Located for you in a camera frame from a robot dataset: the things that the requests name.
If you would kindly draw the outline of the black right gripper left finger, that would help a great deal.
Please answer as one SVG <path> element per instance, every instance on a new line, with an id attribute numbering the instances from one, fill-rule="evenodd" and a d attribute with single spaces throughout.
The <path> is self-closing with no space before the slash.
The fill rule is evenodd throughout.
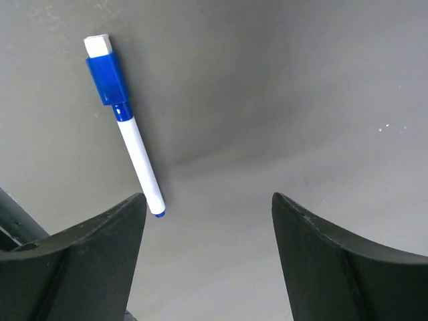
<path id="1" fill-rule="evenodd" d="M 146 222 L 137 193 L 48 234 L 1 194 L 2 320 L 131 320 L 128 299 Z"/>

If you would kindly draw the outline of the blue white marker pen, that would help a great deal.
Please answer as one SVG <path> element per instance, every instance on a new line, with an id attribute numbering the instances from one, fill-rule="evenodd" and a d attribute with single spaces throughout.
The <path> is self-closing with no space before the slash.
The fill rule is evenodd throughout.
<path id="1" fill-rule="evenodd" d="M 164 217 L 165 201 L 136 123 L 128 87 L 110 37 L 106 33 L 86 37 L 84 46 L 88 54 L 86 64 L 103 105 L 113 110 L 148 208 L 155 217 Z"/>

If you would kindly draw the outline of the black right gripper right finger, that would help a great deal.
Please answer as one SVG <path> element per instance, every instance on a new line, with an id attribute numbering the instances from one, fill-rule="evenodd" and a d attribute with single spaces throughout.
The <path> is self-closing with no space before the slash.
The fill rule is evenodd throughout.
<path id="1" fill-rule="evenodd" d="M 365 239 L 281 193 L 272 219 L 295 320 L 427 319 L 427 257 Z"/>

